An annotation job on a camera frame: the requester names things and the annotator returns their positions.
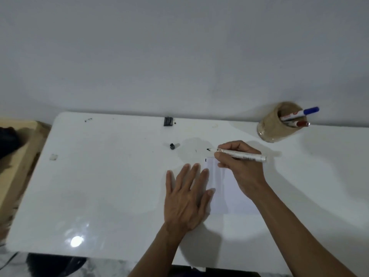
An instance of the white table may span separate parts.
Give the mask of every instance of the white table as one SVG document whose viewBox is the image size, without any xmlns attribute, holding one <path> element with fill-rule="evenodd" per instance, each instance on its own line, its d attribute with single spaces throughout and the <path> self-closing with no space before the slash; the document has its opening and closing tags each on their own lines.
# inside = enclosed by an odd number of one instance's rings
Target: white table
<svg viewBox="0 0 369 277">
<path fill-rule="evenodd" d="M 12 251 L 138 261 L 163 223 L 165 172 L 242 139 L 269 156 L 270 186 L 359 276 L 369 272 L 369 129 L 313 125 L 275 144 L 256 123 L 62 113 L 7 239 Z M 175 150 L 169 144 L 180 144 Z M 210 215 L 174 264 L 288 273 L 260 215 Z"/>
</svg>

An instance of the pen holder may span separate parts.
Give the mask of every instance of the pen holder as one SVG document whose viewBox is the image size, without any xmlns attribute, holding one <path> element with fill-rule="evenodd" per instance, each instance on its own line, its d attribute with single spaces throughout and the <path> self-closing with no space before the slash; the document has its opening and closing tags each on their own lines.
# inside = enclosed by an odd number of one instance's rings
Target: pen holder
<svg viewBox="0 0 369 277">
<path fill-rule="evenodd" d="M 264 141 L 268 143 L 274 143 L 295 133 L 302 127 L 289 127 L 285 125 L 283 122 L 281 122 L 279 118 L 281 116 L 285 116 L 300 110 L 302 110 L 302 108 L 295 103 L 292 102 L 279 103 L 273 109 L 273 111 L 267 114 L 257 125 L 256 130 L 258 131 L 258 135 Z M 297 120 L 306 121 L 306 116 L 295 118 L 293 121 Z"/>
</svg>

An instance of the marker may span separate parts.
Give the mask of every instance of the marker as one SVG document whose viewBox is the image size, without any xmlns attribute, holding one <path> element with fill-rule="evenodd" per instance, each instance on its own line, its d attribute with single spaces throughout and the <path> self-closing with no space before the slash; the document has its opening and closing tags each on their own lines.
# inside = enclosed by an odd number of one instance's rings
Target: marker
<svg viewBox="0 0 369 277">
<path fill-rule="evenodd" d="M 235 158 L 241 158 L 241 159 L 247 159 L 247 160 L 253 160 L 257 162 L 266 162 L 266 156 L 261 154 L 250 154 L 250 153 L 244 153 L 242 151 L 231 151 L 230 149 L 207 149 L 210 152 L 221 152 L 225 154 L 229 154 L 232 157 Z"/>
<path fill-rule="evenodd" d="M 289 127 L 308 127 L 310 125 L 310 122 L 299 120 L 299 121 L 284 121 L 285 125 Z"/>
<path fill-rule="evenodd" d="M 304 117 L 304 116 L 307 116 L 308 114 L 316 113 L 317 111 L 319 111 L 319 107 L 305 109 L 305 110 L 301 110 L 298 112 L 294 112 L 294 113 L 282 116 L 280 117 L 280 120 L 281 121 L 292 120 L 297 117 Z"/>
</svg>

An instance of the paper sheet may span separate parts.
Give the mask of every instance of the paper sheet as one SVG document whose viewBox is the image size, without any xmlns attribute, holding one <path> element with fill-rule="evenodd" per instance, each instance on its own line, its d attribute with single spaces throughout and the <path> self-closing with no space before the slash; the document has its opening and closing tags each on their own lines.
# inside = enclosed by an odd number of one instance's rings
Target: paper sheet
<svg viewBox="0 0 369 277">
<path fill-rule="evenodd" d="M 210 214 L 259 214 L 255 204 L 239 189 L 231 170 L 218 167 L 213 157 L 205 159 L 204 168 L 209 169 L 206 189 L 215 193 L 210 202 Z"/>
</svg>

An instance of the left hand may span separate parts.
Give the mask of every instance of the left hand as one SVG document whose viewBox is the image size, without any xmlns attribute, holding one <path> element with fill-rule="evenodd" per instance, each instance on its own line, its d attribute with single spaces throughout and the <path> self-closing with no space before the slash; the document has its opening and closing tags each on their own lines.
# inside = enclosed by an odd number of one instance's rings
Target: left hand
<svg viewBox="0 0 369 277">
<path fill-rule="evenodd" d="M 172 172 L 167 171 L 166 173 L 164 224 L 169 232 L 174 232 L 182 237 L 201 223 L 205 217 L 206 206 L 213 195 L 212 190 L 205 191 L 201 198 L 200 206 L 197 205 L 197 195 L 201 192 L 201 188 L 209 175 L 209 170 L 204 169 L 191 188 L 199 167 L 200 165 L 196 163 L 184 181 L 190 169 L 190 165 L 185 164 L 176 178 L 173 190 Z"/>
</svg>

